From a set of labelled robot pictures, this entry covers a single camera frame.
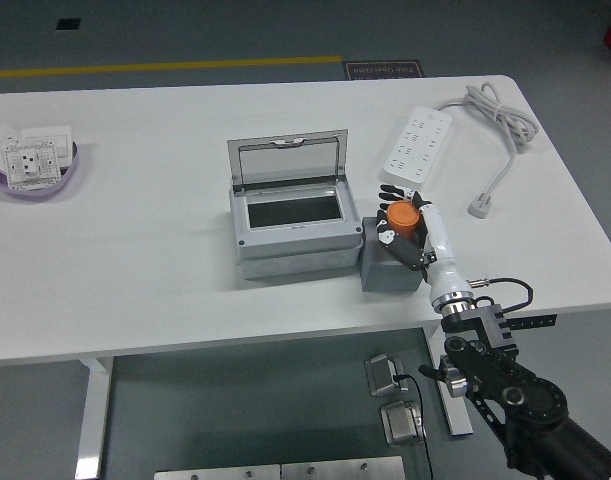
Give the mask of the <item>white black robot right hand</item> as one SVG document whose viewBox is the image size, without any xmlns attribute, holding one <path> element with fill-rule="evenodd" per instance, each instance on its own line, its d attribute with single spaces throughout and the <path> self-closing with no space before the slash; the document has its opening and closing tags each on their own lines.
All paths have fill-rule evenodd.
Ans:
<svg viewBox="0 0 611 480">
<path fill-rule="evenodd" d="M 457 272 L 437 207 L 422 199 L 418 192 L 396 185 L 381 185 L 379 197 L 383 202 L 377 212 L 377 238 L 401 264 L 424 273 L 434 311 L 447 317 L 471 309 L 474 295 L 469 283 Z M 410 207 L 419 214 L 414 233 L 402 234 L 409 224 L 392 218 L 391 208 L 395 205 Z"/>
</svg>

